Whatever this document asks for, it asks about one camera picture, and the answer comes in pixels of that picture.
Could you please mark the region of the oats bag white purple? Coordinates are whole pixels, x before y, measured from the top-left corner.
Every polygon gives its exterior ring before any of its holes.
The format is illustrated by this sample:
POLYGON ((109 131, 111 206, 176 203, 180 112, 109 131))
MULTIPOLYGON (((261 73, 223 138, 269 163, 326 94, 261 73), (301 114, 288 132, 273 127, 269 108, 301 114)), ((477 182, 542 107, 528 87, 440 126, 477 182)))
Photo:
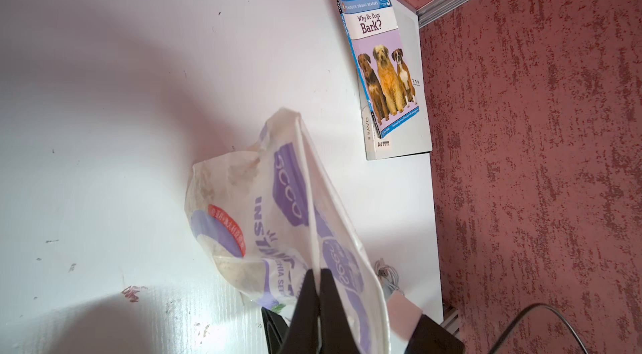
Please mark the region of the oats bag white purple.
POLYGON ((299 113, 283 108, 251 148, 196 163, 185 211, 249 300, 291 321, 305 275, 330 270, 358 350, 391 350, 381 284, 299 113))

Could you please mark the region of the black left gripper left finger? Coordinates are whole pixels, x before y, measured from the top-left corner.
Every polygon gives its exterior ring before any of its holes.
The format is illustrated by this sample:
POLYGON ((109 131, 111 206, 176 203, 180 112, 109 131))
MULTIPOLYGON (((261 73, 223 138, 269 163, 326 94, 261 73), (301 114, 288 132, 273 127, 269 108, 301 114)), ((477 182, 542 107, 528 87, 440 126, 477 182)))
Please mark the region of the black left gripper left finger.
POLYGON ((289 330, 280 347, 280 354, 317 354, 319 337, 319 296, 314 272, 308 270, 295 307, 289 330))

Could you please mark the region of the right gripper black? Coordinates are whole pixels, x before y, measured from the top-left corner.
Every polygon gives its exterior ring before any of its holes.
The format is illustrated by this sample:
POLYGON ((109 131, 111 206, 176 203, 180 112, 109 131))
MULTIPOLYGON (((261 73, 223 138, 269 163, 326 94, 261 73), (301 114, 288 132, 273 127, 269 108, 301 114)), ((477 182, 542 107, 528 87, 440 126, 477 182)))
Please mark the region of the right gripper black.
POLYGON ((463 342, 445 328, 422 315, 406 346, 404 354, 464 354, 463 342))

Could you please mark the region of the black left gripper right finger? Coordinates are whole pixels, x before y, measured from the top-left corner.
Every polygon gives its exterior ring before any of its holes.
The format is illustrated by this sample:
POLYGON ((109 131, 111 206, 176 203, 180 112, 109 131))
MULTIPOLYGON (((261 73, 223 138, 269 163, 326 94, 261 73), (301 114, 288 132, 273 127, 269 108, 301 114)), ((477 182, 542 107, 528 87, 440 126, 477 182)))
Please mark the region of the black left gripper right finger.
POLYGON ((359 354, 331 270, 321 270, 320 279, 320 353, 359 354))

